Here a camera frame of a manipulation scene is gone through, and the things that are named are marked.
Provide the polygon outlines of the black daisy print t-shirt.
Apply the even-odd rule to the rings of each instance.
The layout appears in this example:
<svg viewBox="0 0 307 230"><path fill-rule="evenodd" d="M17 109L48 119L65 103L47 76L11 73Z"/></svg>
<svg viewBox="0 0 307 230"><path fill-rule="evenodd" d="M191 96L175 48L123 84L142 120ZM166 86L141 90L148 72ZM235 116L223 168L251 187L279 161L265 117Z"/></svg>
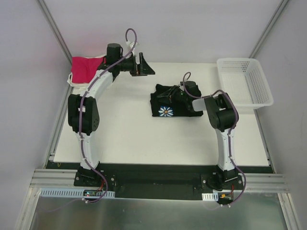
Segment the black daisy print t-shirt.
<svg viewBox="0 0 307 230"><path fill-rule="evenodd" d="M159 102L157 95L164 93L173 86L157 84L155 92L151 93L150 104L153 117L201 117L203 111L194 111L178 102Z"/></svg>

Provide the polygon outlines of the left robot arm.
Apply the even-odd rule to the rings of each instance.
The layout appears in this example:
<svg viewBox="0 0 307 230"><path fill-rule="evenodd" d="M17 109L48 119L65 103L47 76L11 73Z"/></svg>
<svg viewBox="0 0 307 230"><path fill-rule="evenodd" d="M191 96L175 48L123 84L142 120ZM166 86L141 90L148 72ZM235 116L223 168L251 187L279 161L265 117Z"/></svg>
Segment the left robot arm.
<svg viewBox="0 0 307 230"><path fill-rule="evenodd" d="M90 186L99 185L102 177L98 172L99 159L94 146L94 134L100 123L97 99L121 72L128 72L133 77L155 74L143 53L139 53L139 59L136 59L134 49L137 42L128 41L127 44L130 50L126 55L123 55L120 44L108 44L106 55L87 88L68 97L68 124L77 136L82 156L77 172L79 178L84 178Z"/></svg>

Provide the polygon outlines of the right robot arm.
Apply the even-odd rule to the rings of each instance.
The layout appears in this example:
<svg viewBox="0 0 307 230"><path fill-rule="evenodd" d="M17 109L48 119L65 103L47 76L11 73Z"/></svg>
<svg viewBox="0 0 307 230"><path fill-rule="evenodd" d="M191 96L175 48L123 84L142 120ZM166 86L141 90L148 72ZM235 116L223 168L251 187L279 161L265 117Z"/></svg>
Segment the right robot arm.
<svg viewBox="0 0 307 230"><path fill-rule="evenodd" d="M193 81L179 85L157 84L150 98L153 117L200 117L207 113L218 141L216 173L207 179L207 186L221 191L232 185L238 177L234 158L233 138L238 122L238 112L227 93L202 97Z"/></svg>

